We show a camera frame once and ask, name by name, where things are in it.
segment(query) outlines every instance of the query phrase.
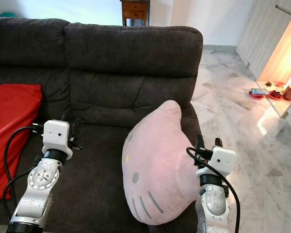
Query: black cable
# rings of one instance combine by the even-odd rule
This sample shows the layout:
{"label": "black cable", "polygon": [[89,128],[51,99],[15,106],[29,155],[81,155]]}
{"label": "black cable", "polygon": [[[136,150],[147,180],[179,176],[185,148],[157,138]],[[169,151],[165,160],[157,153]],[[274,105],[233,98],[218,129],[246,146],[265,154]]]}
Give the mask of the black cable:
{"label": "black cable", "polygon": [[[5,170],[5,174],[6,174],[6,177],[8,178],[8,182],[11,181],[11,175],[10,175],[10,171],[9,171],[9,167],[8,167],[8,162],[7,162],[7,157],[8,157],[8,150],[9,150],[9,147],[10,147],[10,144],[13,140],[13,138],[21,131],[23,130],[30,130],[31,127],[30,126],[26,126],[26,127],[23,127],[23,128],[20,128],[18,130],[16,130],[9,138],[7,144],[6,144],[6,147],[4,149],[4,154],[3,154],[3,164],[4,164],[4,170]],[[15,190],[14,190],[14,186],[12,185],[11,186],[11,196],[12,196],[12,200],[13,200],[13,207],[14,209],[16,209],[16,194],[15,194]]]}
{"label": "black cable", "polygon": [[189,154],[189,156],[191,156],[194,161],[197,161],[198,163],[201,163],[202,165],[206,166],[207,168],[209,168],[211,171],[213,171],[217,176],[219,176],[229,187],[229,189],[231,190],[234,198],[235,198],[235,202],[236,202],[236,226],[235,226],[235,233],[238,233],[239,231],[239,222],[240,222],[240,218],[241,218],[241,204],[239,202],[238,196],[234,190],[234,188],[232,187],[232,185],[227,181],[227,179],[216,169],[214,169],[212,166],[210,166],[209,164],[205,163],[204,161],[198,159],[195,155],[193,155],[190,150],[193,150],[195,152],[198,152],[197,149],[192,148],[192,147],[188,147],[186,149],[186,152]]}
{"label": "black cable", "polygon": [[20,174],[19,176],[16,176],[14,179],[10,180],[9,183],[6,185],[6,187],[3,190],[2,201],[3,201],[4,211],[5,211],[7,219],[8,219],[8,223],[11,220],[11,213],[10,213],[9,207],[6,203],[6,192],[10,186],[13,186],[15,181],[17,181],[18,179],[22,178],[23,176],[26,176],[27,174],[29,174],[31,172],[31,170],[34,168],[35,168],[35,166],[33,166],[29,170],[25,171],[24,173]]}

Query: baseboard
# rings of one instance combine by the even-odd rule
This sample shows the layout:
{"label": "baseboard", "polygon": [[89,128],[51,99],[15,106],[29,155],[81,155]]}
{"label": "baseboard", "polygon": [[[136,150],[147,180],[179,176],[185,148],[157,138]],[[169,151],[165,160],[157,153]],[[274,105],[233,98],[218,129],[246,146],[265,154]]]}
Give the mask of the baseboard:
{"label": "baseboard", "polygon": [[236,46],[230,46],[230,45],[204,45],[205,50],[224,50],[228,52],[235,52]]}

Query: red plate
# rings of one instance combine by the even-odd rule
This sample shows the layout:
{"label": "red plate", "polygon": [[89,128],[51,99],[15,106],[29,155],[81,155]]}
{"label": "red plate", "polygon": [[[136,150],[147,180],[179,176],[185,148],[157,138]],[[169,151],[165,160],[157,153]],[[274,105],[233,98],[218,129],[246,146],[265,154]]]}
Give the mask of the red plate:
{"label": "red plate", "polygon": [[255,99],[258,99],[258,100],[264,98],[263,95],[254,95],[254,94],[251,93],[251,91],[249,91],[249,95],[250,95],[252,98],[255,98]]}
{"label": "red plate", "polygon": [[274,96],[271,96],[273,91],[270,91],[270,94],[268,95],[270,98],[274,99],[274,100],[281,100],[283,98],[283,95],[281,95],[279,98],[276,98]]}

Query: pink pillow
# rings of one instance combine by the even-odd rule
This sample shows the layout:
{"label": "pink pillow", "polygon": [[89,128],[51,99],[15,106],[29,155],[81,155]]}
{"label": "pink pillow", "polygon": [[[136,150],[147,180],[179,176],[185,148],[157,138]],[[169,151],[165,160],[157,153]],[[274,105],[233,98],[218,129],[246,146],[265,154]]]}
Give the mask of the pink pillow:
{"label": "pink pillow", "polygon": [[181,109],[168,100],[128,134],[122,154],[123,182],[132,215],[160,225],[178,217],[199,192],[192,147],[181,131]]}

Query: sofa backrest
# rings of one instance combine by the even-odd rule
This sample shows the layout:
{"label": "sofa backrest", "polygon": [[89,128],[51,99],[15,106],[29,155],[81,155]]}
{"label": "sofa backrest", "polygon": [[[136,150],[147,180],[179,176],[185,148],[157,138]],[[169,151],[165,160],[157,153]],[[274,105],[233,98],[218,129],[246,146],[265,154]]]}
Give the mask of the sofa backrest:
{"label": "sofa backrest", "polygon": [[202,46],[189,27],[0,18],[0,84],[40,83],[46,119],[133,127],[165,100],[189,106]]}

